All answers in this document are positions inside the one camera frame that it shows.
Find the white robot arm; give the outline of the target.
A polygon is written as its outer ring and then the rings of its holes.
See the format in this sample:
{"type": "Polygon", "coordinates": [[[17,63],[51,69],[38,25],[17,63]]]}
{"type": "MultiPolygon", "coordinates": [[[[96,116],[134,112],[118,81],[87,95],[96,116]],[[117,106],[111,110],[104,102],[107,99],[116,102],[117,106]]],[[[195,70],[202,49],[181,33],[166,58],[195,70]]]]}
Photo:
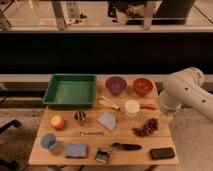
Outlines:
{"type": "Polygon", "coordinates": [[[204,80],[203,72],[195,67],[168,75],[158,96],[160,111],[172,114],[186,104],[213,122],[213,94],[202,88],[204,80]]]}

